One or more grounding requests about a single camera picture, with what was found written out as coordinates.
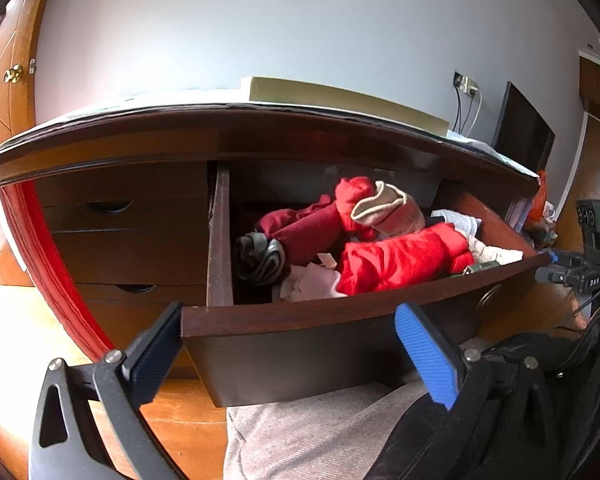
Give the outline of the pale pink underwear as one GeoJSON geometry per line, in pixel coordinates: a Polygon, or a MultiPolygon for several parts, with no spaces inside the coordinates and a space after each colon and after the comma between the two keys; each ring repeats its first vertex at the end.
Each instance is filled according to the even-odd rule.
{"type": "Polygon", "coordinates": [[[291,266],[288,276],[280,285],[279,298],[283,302],[299,302],[345,297],[338,292],[340,273],[315,263],[291,266]]]}

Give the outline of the white green-patterned table cloth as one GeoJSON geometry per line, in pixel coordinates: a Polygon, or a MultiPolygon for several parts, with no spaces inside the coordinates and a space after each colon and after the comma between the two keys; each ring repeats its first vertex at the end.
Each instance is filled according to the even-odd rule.
{"type": "Polygon", "coordinates": [[[283,129],[291,140],[300,136],[291,132],[300,122],[304,130],[315,130],[319,125],[335,125],[349,134],[355,126],[376,128],[387,133],[389,143],[396,148],[407,148],[431,153],[438,148],[454,152],[466,152],[473,158],[481,158],[499,167],[506,167],[515,174],[536,179],[538,174],[514,162],[482,141],[467,139],[458,133],[443,129],[439,134],[419,125],[419,120],[396,120],[377,114],[345,110],[314,104],[274,103],[265,101],[232,101],[233,90],[185,91],[171,101],[150,102],[148,99],[130,99],[104,107],[83,107],[43,122],[26,132],[28,140],[41,139],[56,133],[83,131],[88,128],[122,126],[132,131],[193,128],[197,119],[209,118],[212,125],[226,124],[230,118],[238,120],[238,129],[245,132],[258,119],[271,119],[283,129]]]}

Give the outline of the red plastic bag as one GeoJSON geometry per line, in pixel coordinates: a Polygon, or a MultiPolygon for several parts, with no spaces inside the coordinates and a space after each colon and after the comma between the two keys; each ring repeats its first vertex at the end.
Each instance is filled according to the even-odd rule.
{"type": "Polygon", "coordinates": [[[547,199],[547,183],[546,183],[546,172],[540,170],[538,172],[539,189],[533,197],[531,208],[527,214],[526,222],[524,226],[533,226],[535,223],[540,222],[544,218],[544,208],[547,199]]]}

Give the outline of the wall power outlet with plugs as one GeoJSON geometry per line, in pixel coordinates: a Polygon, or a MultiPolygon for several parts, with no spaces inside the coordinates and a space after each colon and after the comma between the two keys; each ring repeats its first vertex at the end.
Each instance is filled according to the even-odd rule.
{"type": "Polygon", "coordinates": [[[473,96],[478,90],[478,86],[471,78],[455,72],[453,76],[453,86],[459,92],[465,93],[468,96],[473,96]]]}

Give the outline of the bright red underwear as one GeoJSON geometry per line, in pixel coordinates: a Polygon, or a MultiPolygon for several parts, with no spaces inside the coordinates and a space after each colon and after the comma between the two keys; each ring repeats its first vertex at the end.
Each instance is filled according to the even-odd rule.
{"type": "Polygon", "coordinates": [[[385,292],[462,273],[475,263],[468,241],[449,223],[378,242],[348,243],[340,261],[340,294],[385,292]]]}

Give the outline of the small red underwear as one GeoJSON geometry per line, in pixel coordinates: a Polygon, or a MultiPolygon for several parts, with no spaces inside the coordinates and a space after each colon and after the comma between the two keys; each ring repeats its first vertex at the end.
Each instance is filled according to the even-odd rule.
{"type": "Polygon", "coordinates": [[[364,198],[375,194],[375,185],[369,177],[342,178],[335,188],[335,204],[343,232],[362,242],[371,242],[377,236],[370,226],[363,226],[351,218],[353,208],[364,198]]]}

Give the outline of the dark wooden dresser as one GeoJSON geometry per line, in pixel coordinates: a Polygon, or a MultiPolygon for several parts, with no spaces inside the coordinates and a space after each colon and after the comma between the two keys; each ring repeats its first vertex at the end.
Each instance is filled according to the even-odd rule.
{"type": "MultiPolygon", "coordinates": [[[[526,198],[538,189],[534,179],[466,152],[396,148],[376,128],[355,126],[347,134],[335,125],[304,124],[291,129],[298,140],[271,119],[242,132],[236,118],[220,126],[204,118],[193,128],[92,127],[33,141],[24,132],[0,145],[0,199],[17,247],[34,284],[90,358],[128,344],[174,300],[206,303],[214,182],[224,165],[351,168],[336,185],[358,176],[394,183],[394,172],[451,177],[466,169],[513,178],[526,198]]],[[[479,326],[526,296],[534,271],[550,260],[533,250],[543,262],[529,287],[503,290],[479,326]]]]}

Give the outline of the shallow gold cardboard tray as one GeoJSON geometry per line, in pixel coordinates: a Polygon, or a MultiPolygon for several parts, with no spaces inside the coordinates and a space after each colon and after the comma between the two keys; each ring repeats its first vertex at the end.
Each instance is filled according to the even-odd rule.
{"type": "Polygon", "coordinates": [[[446,136],[449,130],[446,120],[416,108],[324,84],[257,76],[246,79],[244,87],[251,101],[346,110],[393,120],[437,136],[446,136]]]}

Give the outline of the dark red underwear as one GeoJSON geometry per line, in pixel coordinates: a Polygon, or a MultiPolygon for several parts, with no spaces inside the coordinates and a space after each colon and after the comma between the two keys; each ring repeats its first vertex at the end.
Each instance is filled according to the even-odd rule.
{"type": "Polygon", "coordinates": [[[271,211],[256,223],[256,229],[282,245],[290,266],[306,266],[319,252],[329,252],[343,233],[336,203],[327,194],[304,209],[271,211]]]}

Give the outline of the white dotted underwear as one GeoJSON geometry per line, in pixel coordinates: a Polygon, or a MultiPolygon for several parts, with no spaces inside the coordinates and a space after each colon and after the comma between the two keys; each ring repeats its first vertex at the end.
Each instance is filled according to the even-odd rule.
{"type": "Polygon", "coordinates": [[[440,218],[446,223],[451,223],[454,229],[466,238],[469,251],[474,257],[475,263],[496,262],[500,266],[505,266],[524,258],[524,253],[521,250],[489,246],[479,240],[477,234],[482,223],[481,219],[449,209],[433,210],[430,216],[432,218],[440,218]]]}

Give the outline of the brass door knob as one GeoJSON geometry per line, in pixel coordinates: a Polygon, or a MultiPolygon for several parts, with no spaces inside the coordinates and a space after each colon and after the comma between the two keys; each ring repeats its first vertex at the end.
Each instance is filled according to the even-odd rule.
{"type": "Polygon", "coordinates": [[[23,67],[20,64],[16,64],[5,70],[3,81],[5,84],[16,84],[23,75],[23,67]]]}

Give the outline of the person's grey trouser legs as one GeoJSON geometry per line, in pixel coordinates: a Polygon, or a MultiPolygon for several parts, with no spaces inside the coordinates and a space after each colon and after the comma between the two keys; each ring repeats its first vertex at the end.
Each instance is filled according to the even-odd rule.
{"type": "Polygon", "coordinates": [[[391,390],[377,382],[290,401],[226,410],[225,479],[361,479],[421,380],[391,390]]]}

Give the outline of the wooden door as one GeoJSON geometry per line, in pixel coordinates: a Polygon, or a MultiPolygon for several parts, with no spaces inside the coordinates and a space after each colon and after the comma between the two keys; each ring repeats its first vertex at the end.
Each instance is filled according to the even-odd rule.
{"type": "MultiPolygon", "coordinates": [[[[0,144],[36,124],[36,50],[47,0],[9,0],[0,14],[0,144]],[[5,84],[5,70],[16,64],[23,75],[5,84]]],[[[12,247],[0,202],[0,285],[30,287],[32,282],[12,247]]]]}

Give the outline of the black monitor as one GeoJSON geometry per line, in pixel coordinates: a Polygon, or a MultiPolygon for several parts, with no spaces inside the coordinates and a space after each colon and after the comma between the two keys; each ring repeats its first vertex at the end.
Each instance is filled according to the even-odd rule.
{"type": "Polygon", "coordinates": [[[523,93],[506,84],[492,148],[529,170],[544,170],[555,133],[523,93]]]}

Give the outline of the beige knitted underwear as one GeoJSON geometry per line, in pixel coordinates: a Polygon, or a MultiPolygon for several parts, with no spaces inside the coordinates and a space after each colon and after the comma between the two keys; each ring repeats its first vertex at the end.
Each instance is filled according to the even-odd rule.
{"type": "Polygon", "coordinates": [[[359,200],[350,213],[351,220],[368,226],[386,237],[422,230],[426,221],[414,198],[396,186],[378,180],[375,194],[359,200]]]}

